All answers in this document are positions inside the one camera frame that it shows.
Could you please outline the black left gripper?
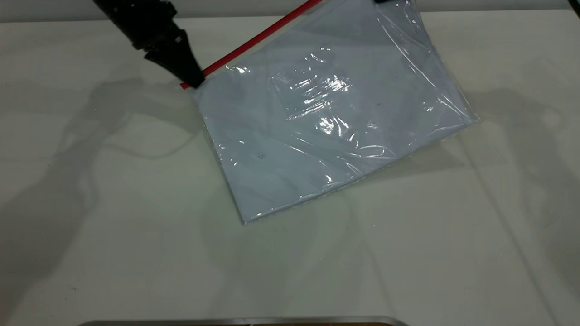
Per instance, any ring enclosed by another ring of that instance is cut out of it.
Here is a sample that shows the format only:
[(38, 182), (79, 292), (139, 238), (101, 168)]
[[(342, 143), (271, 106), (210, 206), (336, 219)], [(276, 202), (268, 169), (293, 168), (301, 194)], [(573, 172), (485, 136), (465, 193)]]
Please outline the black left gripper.
[(174, 22), (175, 6), (168, 0), (94, 0), (137, 50), (153, 50), (145, 59), (166, 69), (190, 87), (199, 87), (205, 76), (194, 57), (186, 33)]

